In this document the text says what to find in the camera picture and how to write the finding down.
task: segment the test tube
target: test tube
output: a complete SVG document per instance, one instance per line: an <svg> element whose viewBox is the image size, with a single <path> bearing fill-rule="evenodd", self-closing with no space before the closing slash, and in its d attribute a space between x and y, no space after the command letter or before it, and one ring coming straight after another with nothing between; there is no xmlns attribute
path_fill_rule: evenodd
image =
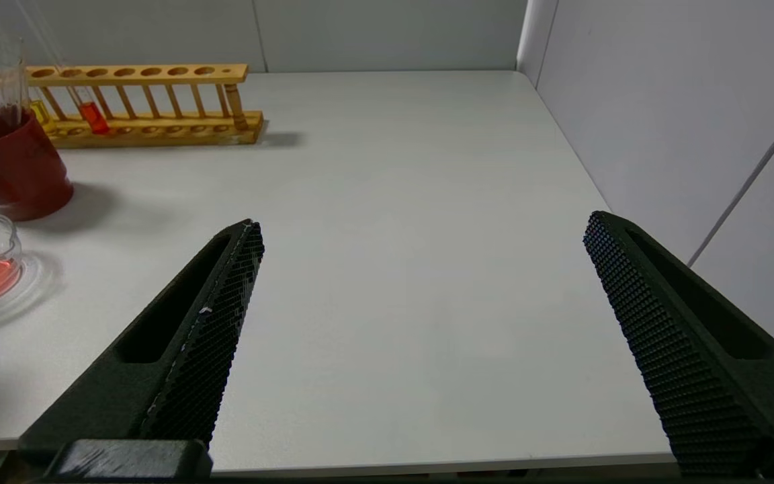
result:
<svg viewBox="0 0 774 484"><path fill-rule="evenodd" d="M34 96L34 99L31 100L30 107L34 113L34 117L38 119L41 128L43 128L44 132L47 134L55 132L56 122L52 119L50 112L46 109L46 104L44 104L43 95L40 94L40 90L36 87L32 88L31 95Z"/></svg>
<svg viewBox="0 0 774 484"><path fill-rule="evenodd" d="M56 43L52 30L50 30L49 25L46 23L46 19L43 13L40 12L37 3L34 0L17 0L16 4L35 36L40 40L40 45L44 47L46 56L51 59L58 74L62 75L62 73L70 71L72 68L65 64L65 59L62 57L61 52L58 51L58 43ZM107 132L110 132L107 120L103 118L101 110L98 110L97 104L95 104L86 86L67 86L67 93L71 100L73 100L79 113L82 114L83 119L89 123L94 134L107 134Z"/></svg>

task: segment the textured gripper pad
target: textured gripper pad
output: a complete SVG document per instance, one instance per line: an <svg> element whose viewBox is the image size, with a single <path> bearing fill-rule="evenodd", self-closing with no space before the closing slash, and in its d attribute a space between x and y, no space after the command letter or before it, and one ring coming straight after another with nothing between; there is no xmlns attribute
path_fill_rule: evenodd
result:
<svg viewBox="0 0 774 484"><path fill-rule="evenodd" d="M628 220L584 244L682 474L774 476L774 339Z"/></svg>
<svg viewBox="0 0 774 484"><path fill-rule="evenodd" d="M19 437L22 456L48 465L78 439L207 446L264 250L251 220L215 235Z"/></svg>

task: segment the test tube rack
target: test tube rack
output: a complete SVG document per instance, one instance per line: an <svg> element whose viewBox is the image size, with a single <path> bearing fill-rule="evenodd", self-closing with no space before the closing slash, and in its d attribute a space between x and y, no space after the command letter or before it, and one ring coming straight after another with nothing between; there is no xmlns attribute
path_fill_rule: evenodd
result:
<svg viewBox="0 0 774 484"><path fill-rule="evenodd" d="M55 122L47 134L56 148L166 147L187 145L249 145L258 141L264 116L261 111L244 111L237 89L245 82L246 64L198 65L77 65L59 71L48 65L27 68L28 85L39 88ZM173 86L189 86L196 111L181 111ZM213 85L220 111L206 111L200 85ZM107 134L93 134L79 114L62 110L51 88L87 86L110 126ZM126 86L142 89L150 112L133 110ZM172 112L161 112L155 100L157 86L163 86ZM101 87L114 87L125 108L113 113Z"/></svg>

